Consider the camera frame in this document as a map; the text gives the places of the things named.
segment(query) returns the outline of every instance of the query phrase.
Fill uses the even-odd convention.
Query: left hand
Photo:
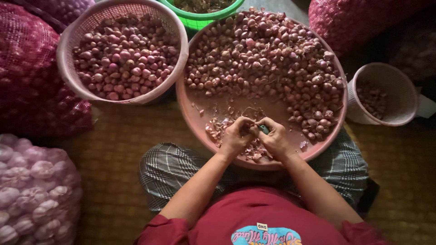
[[[222,145],[218,151],[219,153],[233,160],[254,140],[255,136],[251,133],[245,136],[241,135],[241,128],[246,123],[255,125],[255,121],[248,117],[240,116],[230,127],[225,129]]]

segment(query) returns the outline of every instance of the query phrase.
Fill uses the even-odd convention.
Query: graphic print
[[[255,225],[245,226],[232,234],[233,245],[302,245],[300,235],[288,228],[258,230]]]

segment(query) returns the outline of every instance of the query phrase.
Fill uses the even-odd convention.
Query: plaid pants
[[[148,208],[160,211],[172,196],[208,161],[196,152],[173,143],[160,143],[148,150],[140,162],[139,180],[151,195]],[[345,129],[334,142],[309,165],[353,207],[366,189],[368,165]],[[238,176],[228,168],[215,188],[214,197],[235,184]],[[280,187],[297,193],[288,178]]]

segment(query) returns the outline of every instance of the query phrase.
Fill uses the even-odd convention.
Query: red t-shirt
[[[269,187],[240,189],[215,202],[188,230],[184,219],[157,215],[137,245],[386,245],[365,222],[342,231]]]

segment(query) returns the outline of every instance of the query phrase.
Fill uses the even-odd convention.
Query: sack of garlic
[[[0,244],[72,245],[80,182],[64,150],[0,134]]]

